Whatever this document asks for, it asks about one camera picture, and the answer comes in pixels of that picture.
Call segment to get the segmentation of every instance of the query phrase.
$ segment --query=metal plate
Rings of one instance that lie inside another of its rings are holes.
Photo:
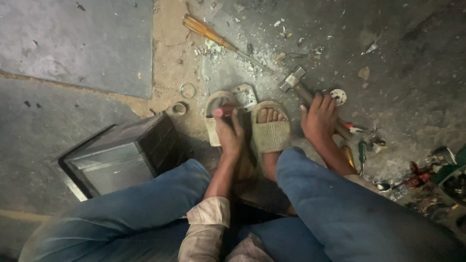
[[[152,1],[78,2],[0,0],[0,69],[151,97]]]
[[[240,86],[232,88],[232,93],[236,95],[241,107],[244,112],[252,111],[254,106],[257,105],[256,95],[252,86],[248,84],[242,84]]]
[[[332,90],[330,92],[330,95],[333,98],[335,98],[337,106],[344,104],[345,101],[346,101],[346,93],[345,93],[345,91],[343,91],[341,89]]]

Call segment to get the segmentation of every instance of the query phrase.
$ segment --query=cloth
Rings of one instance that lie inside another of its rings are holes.
[[[188,160],[145,184],[79,203],[39,228],[20,261],[176,261],[211,176]],[[221,253],[253,233],[276,262],[464,261],[465,247],[444,227],[286,149],[278,186],[299,218],[231,225]]]
[[[193,207],[187,214],[189,229],[179,249],[180,262],[216,262],[219,260],[225,228],[230,227],[230,201],[210,197]],[[262,241],[250,233],[227,256],[226,262],[273,262]]]

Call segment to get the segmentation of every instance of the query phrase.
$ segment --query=orange screwdriver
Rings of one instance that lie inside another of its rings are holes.
[[[239,51],[234,45],[230,44],[227,40],[225,40],[225,38],[218,35],[212,28],[210,28],[205,23],[197,20],[192,15],[185,14],[185,16],[183,17],[183,25],[189,28],[191,31],[194,31],[198,33],[199,35],[211,41],[214,41],[215,43],[217,43],[218,46],[225,47],[226,49],[229,49],[237,53],[241,57],[248,59],[253,64],[260,66],[260,68],[264,69],[265,71],[273,72],[273,70],[261,64],[259,61],[256,61],[253,58],[246,55],[245,53]]]

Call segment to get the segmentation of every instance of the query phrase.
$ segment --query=hammer handle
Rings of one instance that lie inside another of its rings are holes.
[[[304,100],[308,107],[311,106],[314,96],[301,83],[297,83],[293,89],[298,94],[298,97]],[[353,137],[349,128],[342,124],[340,118],[336,121],[335,130],[346,141],[350,141]]]

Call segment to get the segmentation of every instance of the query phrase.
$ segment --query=beige shirt sleeve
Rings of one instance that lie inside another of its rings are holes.
[[[224,197],[204,199],[186,216],[190,226],[181,243],[178,261],[218,261],[223,231],[230,227],[230,201]]]

